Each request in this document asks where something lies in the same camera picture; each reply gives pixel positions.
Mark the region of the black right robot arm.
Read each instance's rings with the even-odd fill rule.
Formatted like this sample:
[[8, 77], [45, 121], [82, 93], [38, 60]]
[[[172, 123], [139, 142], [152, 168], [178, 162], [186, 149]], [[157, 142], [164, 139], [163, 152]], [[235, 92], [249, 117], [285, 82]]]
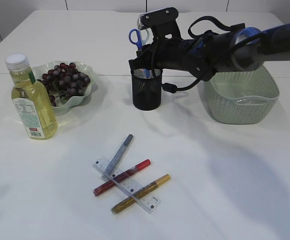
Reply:
[[129, 61], [135, 69], [170, 69], [207, 82], [216, 73], [251, 72], [264, 62], [290, 61], [290, 23], [260, 31], [247, 27], [198, 39], [156, 40]]

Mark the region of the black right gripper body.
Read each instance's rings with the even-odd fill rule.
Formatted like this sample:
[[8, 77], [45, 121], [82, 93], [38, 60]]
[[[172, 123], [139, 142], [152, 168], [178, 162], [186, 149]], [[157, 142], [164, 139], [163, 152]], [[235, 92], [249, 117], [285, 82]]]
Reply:
[[136, 51], [137, 57], [129, 60], [130, 70], [136, 69], [170, 69], [190, 72], [192, 64], [188, 63], [190, 39], [165, 39], [143, 46]]

